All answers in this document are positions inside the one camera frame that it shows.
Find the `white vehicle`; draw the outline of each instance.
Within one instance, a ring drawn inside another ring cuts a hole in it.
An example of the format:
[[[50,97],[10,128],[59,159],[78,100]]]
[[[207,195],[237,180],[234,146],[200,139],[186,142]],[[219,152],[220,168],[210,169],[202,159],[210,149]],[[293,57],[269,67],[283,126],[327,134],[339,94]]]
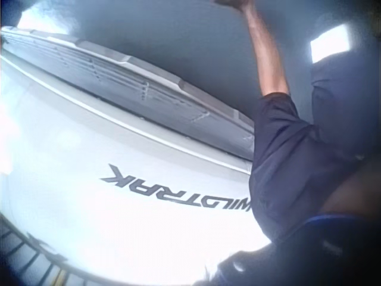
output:
[[[249,119],[89,42],[9,27],[2,41],[2,251],[24,282],[189,285],[269,243]]]

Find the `air vent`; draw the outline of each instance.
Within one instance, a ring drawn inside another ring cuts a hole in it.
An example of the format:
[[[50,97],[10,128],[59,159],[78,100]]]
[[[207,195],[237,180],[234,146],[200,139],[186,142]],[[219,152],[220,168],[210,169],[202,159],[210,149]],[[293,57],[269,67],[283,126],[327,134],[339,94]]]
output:
[[[9,52],[106,102],[252,160],[252,121],[173,74],[65,35],[5,27],[2,39]]]

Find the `black lettering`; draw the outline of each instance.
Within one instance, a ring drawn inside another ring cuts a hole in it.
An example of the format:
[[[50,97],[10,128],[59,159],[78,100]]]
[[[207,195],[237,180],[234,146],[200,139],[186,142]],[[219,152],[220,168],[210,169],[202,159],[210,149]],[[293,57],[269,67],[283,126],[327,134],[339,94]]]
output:
[[[241,210],[244,210],[247,208],[246,209],[247,212],[251,209],[250,201],[248,202],[248,198],[244,198],[243,200],[241,200],[239,205],[236,207],[236,210],[239,210],[239,208],[241,208]]]
[[[212,203],[212,204],[209,204],[208,200],[214,200],[215,202]],[[201,203],[202,203],[203,207],[210,207],[212,209],[214,209],[215,207],[218,206],[218,204],[220,203],[219,201],[226,201],[226,204],[225,204],[225,206],[223,208],[227,209],[231,205],[231,203],[234,201],[234,199],[232,199],[232,198],[212,197],[210,195],[206,195],[206,196],[204,196],[201,199]]]
[[[239,203],[240,199],[236,199],[234,203],[229,207],[229,210],[233,210],[235,206],[237,206],[237,203]]]
[[[149,197],[150,195],[154,194],[158,189],[163,187],[161,185],[143,186],[144,182],[144,180],[137,179],[136,181],[134,181],[134,183],[130,184],[129,188],[131,192],[137,192],[138,194],[146,195]]]
[[[123,188],[124,186],[128,185],[129,183],[131,183],[133,180],[136,179],[133,176],[127,176],[124,178],[122,174],[120,173],[118,167],[111,164],[109,164],[109,166],[111,167],[111,170],[114,172],[115,177],[103,178],[101,179],[102,181],[105,181],[107,183],[116,183],[115,186]]]
[[[186,194],[185,191],[179,191],[177,194],[175,194],[167,186],[162,186],[161,188],[163,189],[163,191],[157,192],[156,197],[164,201],[178,201],[176,199],[166,197],[167,195],[171,197],[181,198],[183,195]]]
[[[199,203],[195,203],[195,200],[200,196],[200,194],[193,194],[190,198],[188,198],[186,201],[183,200],[178,200],[176,198],[181,198],[183,195],[186,194],[185,191],[179,191],[177,194],[173,193],[170,188],[164,186],[162,187],[163,191],[157,192],[156,197],[159,200],[164,200],[164,201],[171,201],[173,203],[177,204],[187,204],[189,206],[195,206],[195,207],[201,207]]]

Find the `white car body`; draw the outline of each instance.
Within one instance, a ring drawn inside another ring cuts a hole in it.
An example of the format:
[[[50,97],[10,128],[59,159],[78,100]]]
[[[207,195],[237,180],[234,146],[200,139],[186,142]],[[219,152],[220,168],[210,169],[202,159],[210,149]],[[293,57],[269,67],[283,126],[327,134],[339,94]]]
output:
[[[249,208],[248,161],[1,58],[0,124],[13,130],[0,145],[1,213],[65,264],[112,281],[189,285],[269,243]]]

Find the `wrist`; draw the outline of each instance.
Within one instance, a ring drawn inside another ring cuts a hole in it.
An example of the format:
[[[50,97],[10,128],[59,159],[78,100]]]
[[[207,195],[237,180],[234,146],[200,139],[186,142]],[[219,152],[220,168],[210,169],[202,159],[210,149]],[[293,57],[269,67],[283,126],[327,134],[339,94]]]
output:
[[[246,19],[254,18],[257,15],[257,10],[252,1],[249,1],[244,7],[242,7],[242,12]]]

